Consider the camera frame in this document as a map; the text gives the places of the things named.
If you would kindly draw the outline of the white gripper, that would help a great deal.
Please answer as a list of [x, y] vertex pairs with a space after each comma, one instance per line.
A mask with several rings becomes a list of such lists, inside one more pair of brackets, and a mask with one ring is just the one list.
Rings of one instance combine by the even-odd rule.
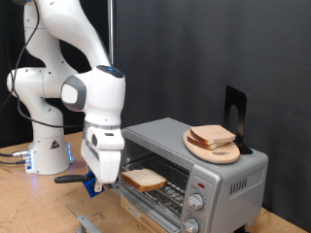
[[116, 181], [121, 163], [120, 150], [98, 150], [86, 140], [82, 140], [81, 155], [97, 178], [94, 183], [96, 193], [103, 190], [103, 183]]

